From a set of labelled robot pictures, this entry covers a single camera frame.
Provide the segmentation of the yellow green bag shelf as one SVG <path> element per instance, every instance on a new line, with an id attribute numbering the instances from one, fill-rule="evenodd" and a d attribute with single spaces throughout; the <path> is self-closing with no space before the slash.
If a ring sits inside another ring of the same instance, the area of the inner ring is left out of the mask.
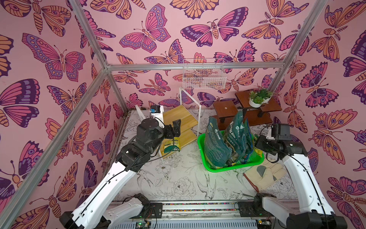
<path id="1" fill-rule="evenodd" d="M 169 139 L 164 143 L 163 153 L 169 154 L 174 152 L 180 152 L 180 138 L 174 137 L 173 139 Z"/>

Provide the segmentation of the blue green fertilizer bag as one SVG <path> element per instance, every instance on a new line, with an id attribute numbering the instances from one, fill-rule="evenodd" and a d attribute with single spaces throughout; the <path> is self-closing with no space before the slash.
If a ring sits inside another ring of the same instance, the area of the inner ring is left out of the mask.
<path id="1" fill-rule="evenodd" d="M 253 140 L 252 140 L 253 135 L 251 133 L 248 119 L 245 120 L 244 126 L 245 126 L 244 134 L 246 137 L 246 155 L 245 155 L 244 159 L 245 159 L 245 162 L 247 162 L 250 158 L 251 153 L 253 152 Z"/>

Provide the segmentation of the dark green fertilizer bag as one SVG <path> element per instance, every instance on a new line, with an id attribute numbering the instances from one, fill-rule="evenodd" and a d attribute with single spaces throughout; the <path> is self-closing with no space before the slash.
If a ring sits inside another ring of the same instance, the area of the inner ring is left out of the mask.
<path id="1" fill-rule="evenodd" d="M 223 139 L 223 134 L 218 128 L 217 120 L 209 117 L 205 131 L 204 140 L 205 159 L 213 169 L 221 169 L 227 166 L 232 149 L 227 146 Z"/>

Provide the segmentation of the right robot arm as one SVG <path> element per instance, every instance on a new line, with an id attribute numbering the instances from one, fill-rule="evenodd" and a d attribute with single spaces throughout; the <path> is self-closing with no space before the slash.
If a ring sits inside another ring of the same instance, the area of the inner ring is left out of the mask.
<path id="1" fill-rule="evenodd" d="M 260 135 L 255 147 L 277 155 L 286 167 L 295 187 L 299 213 L 291 210 L 271 194 L 258 193 L 250 206 L 257 216 L 269 213 L 288 229 L 346 229 L 344 217 L 337 216 L 323 195 L 310 168 L 307 152 L 301 142 L 288 135 L 278 135 L 273 140 Z"/>

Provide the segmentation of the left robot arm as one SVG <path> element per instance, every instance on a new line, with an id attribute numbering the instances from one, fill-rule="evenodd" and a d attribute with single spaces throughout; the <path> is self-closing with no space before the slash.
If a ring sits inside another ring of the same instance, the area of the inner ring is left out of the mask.
<path id="1" fill-rule="evenodd" d="M 160 119 L 147 118 L 137 126 L 136 136 L 116 156 L 110 170 L 91 195 L 74 211 L 64 212 L 60 223 L 66 229 L 111 229 L 139 215 L 149 200 L 136 194 L 129 201 L 110 208 L 121 188 L 141 167 L 151 161 L 163 140 L 181 134 L 181 120 L 165 125 Z"/>

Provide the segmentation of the green plastic basket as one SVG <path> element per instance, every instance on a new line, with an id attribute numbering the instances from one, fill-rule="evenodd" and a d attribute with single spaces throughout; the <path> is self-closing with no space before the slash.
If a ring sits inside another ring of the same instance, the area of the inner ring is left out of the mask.
<path id="1" fill-rule="evenodd" d="M 199 150 L 200 150 L 202 162 L 203 162 L 203 165 L 204 165 L 205 169 L 209 172 L 212 172 L 212 173 L 218 173 L 218 172 L 224 172 L 224 171 L 229 171 L 229 170 L 234 170 L 234 169 L 241 169 L 241 168 L 246 168 L 246 167 L 257 166 L 257 165 L 262 164 L 264 162 L 264 159 L 265 159 L 265 155 L 263 153 L 258 154 L 258 153 L 256 153 L 256 151 L 254 151 L 249 156 L 249 160 L 245 164 L 239 162 L 239 163 L 235 164 L 234 166 L 230 166 L 230 167 L 225 166 L 223 168 L 215 169 L 212 166 L 210 166 L 210 164 L 206 161 L 204 141 L 205 141 L 205 134 L 201 134 L 197 138 L 197 144 L 198 144 L 198 147 L 199 147 Z"/>

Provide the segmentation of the beige work glove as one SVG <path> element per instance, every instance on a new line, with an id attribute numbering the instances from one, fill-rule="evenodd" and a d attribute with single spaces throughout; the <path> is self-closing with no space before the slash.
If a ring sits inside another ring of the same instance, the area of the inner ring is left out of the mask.
<path id="1" fill-rule="evenodd" d="M 273 185 L 287 173 L 286 168 L 280 163 L 270 163 L 264 159 L 263 163 L 253 166 L 244 172 L 244 177 L 256 192 L 261 192 Z"/>

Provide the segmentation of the white pot succulent plant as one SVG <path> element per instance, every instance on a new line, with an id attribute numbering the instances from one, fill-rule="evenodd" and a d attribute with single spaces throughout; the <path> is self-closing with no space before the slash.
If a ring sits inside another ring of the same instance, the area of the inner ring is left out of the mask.
<path id="1" fill-rule="evenodd" d="M 272 98 L 273 92 L 263 88 L 252 90 L 249 93 L 249 105 L 253 108 L 259 108 L 263 104 L 267 104 Z"/>

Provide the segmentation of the brown wooden step stand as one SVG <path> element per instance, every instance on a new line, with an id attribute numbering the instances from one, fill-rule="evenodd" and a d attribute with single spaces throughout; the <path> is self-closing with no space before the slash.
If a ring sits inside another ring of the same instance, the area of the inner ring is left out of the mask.
<path id="1" fill-rule="evenodd" d="M 249 91 L 235 93 L 241 105 L 240 109 L 234 105 L 232 100 L 213 103 L 213 107 L 217 113 L 214 118 L 217 120 L 219 130 L 225 130 L 239 111 L 243 112 L 244 121 L 247 120 L 250 126 L 258 126 L 271 124 L 273 120 L 270 113 L 282 110 L 281 106 L 273 98 L 267 104 L 263 104 L 259 108 L 254 108 L 249 104 L 249 95 Z"/>

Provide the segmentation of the wooden white frame shelf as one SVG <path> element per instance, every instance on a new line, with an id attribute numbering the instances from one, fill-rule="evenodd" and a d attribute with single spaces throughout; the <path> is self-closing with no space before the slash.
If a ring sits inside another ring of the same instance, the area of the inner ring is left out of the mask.
<path id="1" fill-rule="evenodd" d="M 150 117 L 159 122 L 167 137 L 159 154 L 166 158 L 197 140 L 201 128 L 202 105 L 193 97 L 193 87 L 179 88 L 176 98 L 150 104 Z"/>

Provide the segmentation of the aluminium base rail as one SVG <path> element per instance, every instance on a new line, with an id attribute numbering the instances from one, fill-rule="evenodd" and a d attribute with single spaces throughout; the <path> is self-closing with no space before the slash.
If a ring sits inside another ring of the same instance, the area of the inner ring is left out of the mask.
<path id="1" fill-rule="evenodd" d="M 322 211 L 302 212 L 295 201 L 272 197 L 255 200 L 163 201 L 138 198 L 120 206 L 102 208 L 82 204 L 71 214 L 68 229 L 328 229 L 331 221 Z"/>

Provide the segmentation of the aluminium cage frame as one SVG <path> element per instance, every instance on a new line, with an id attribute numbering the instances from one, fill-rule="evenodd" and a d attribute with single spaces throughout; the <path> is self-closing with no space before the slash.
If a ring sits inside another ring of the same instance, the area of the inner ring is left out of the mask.
<path id="1" fill-rule="evenodd" d="M 26 140 L 39 140 L 44 149 L 38 163 L 28 174 L 25 181 L 16 187 L 14 195 L 1 200 L 1 228 L 9 229 L 20 214 L 29 197 L 35 191 L 45 190 L 39 182 L 47 169 L 53 166 L 59 148 L 62 146 L 73 127 L 84 114 L 95 92 L 104 80 L 111 83 L 115 98 L 123 104 L 124 100 L 116 85 L 112 71 L 127 70 L 182 70 L 190 68 L 215 68 L 212 62 L 206 64 L 132 64 L 111 65 L 99 47 L 96 36 L 79 1 L 70 1 L 71 8 L 65 8 L 60 1 L 53 1 L 50 10 L 57 13 L 60 28 L 58 33 L 41 33 L 46 39 L 51 37 L 52 44 L 64 48 L 74 48 L 83 30 L 88 44 L 94 50 L 94 62 L 100 66 L 97 76 L 92 79 L 84 62 L 74 69 L 74 80 L 51 79 L 46 74 L 43 64 L 32 64 L 28 59 L 32 55 L 22 42 L 24 32 L 30 30 L 30 12 L 35 10 L 37 1 L 15 1 L 15 14 L 10 14 L 10 1 L 1 2 L 1 163 L 5 159 L 18 156 Z M 52 100 L 45 98 L 46 86 L 49 83 L 63 83 L 67 86 L 86 83 L 87 89 L 82 92 L 79 101 L 73 102 L 73 109 L 66 116 L 59 133 L 53 140 L 40 137 L 42 123 L 49 115 L 56 113 L 57 108 Z"/>

